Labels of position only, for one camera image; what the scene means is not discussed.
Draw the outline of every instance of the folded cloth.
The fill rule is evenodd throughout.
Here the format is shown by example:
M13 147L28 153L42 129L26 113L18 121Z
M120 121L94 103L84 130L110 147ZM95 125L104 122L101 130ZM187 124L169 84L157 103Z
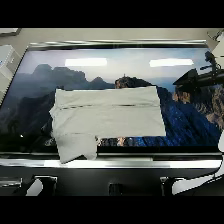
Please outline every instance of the folded cloth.
M63 162L85 154L92 157L89 155L96 153L95 136L166 135L155 86L88 91L57 89L50 114L53 135Z

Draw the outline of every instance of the mountain wallpaper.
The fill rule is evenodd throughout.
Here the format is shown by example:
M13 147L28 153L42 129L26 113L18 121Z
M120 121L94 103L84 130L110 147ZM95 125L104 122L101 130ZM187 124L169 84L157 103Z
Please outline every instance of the mountain wallpaper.
M166 136L98 139L98 146L217 146L224 129L221 85L185 93L172 86L176 79L172 75L164 80L152 77L150 81L120 73L114 81L105 81L100 75L89 81L86 73L49 64L38 64L31 73L19 70L0 110L0 150L57 152L49 114L57 88L103 90L152 85L157 87Z

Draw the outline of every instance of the sky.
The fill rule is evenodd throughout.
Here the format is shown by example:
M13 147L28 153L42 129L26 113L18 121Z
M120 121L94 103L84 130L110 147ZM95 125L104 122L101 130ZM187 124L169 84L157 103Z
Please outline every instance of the sky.
M32 74L39 64L48 64L52 68L65 67L66 59L76 58L106 58L106 66L69 67L69 69L83 71L86 79L92 81L97 76L106 82L114 83L124 74L150 81L152 79L179 78L192 68L198 73L205 62L207 48L134 48L134 49L80 49L80 50L49 50L28 51L20 64L18 73ZM155 59L180 58L192 59L193 65L172 67L150 67L149 61Z

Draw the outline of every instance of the white device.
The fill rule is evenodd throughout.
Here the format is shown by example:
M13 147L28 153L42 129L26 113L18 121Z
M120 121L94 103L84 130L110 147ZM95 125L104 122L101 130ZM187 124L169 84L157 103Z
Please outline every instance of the white device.
M0 102L19 65L21 57L11 45L0 46Z

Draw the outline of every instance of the large flat screen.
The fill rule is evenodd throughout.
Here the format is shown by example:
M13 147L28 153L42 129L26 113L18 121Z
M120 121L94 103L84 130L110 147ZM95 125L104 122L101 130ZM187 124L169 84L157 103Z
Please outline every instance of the large flat screen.
M56 88L103 90L151 84L157 86L166 136L100 139L99 146L147 147L149 152L150 147L217 146L224 128L223 86L206 86L189 93L177 92L173 85L191 69L196 68L199 75L211 71L200 70L210 65L205 61L206 51L207 48L27 51L1 105L0 151L57 153L49 114ZM87 58L106 59L107 64L68 63L75 61L69 59ZM161 59L186 60L172 65L161 63Z

